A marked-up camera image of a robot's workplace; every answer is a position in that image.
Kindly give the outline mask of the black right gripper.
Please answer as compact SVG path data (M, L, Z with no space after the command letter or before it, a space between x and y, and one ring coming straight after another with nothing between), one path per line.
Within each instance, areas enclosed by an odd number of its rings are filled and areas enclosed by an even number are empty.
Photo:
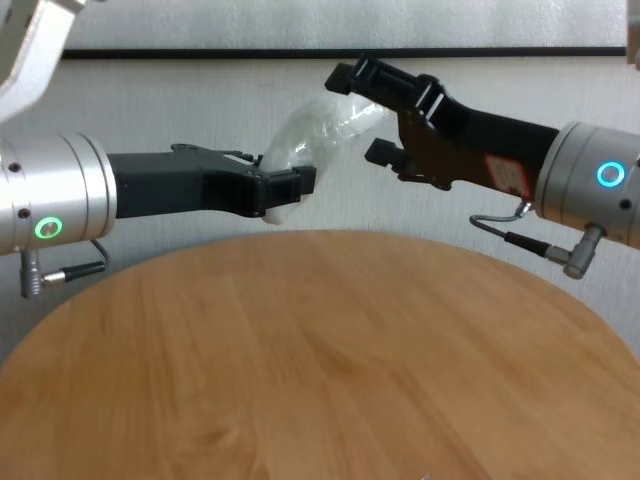
M402 148L376 138L364 158L401 181L448 191L466 181L520 198L534 196L542 164L559 130L466 107L438 79L413 76L371 56L339 63L324 83L398 115Z

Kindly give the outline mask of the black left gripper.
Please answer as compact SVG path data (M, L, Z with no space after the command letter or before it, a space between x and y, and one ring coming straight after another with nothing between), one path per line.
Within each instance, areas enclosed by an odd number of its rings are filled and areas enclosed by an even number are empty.
M317 170L259 171L262 156L173 144L167 152L110 153L118 218L223 211L288 218L314 192Z

